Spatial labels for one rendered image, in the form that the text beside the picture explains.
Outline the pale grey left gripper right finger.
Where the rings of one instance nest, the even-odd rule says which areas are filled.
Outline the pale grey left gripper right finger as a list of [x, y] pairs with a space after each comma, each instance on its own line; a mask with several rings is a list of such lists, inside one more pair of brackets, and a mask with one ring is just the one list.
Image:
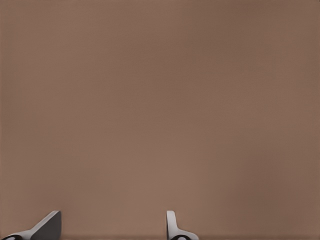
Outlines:
[[199, 240], [192, 232], [182, 230], [178, 227], [176, 214], [173, 210], [166, 211], [166, 239], [167, 240]]

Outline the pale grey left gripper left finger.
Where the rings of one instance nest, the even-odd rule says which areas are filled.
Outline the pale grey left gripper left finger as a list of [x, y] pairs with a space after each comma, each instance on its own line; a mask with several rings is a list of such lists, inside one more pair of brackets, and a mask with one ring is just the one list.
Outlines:
[[62, 212], [54, 210], [29, 230], [12, 233], [1, 240], [59, 240], [62, 232]]

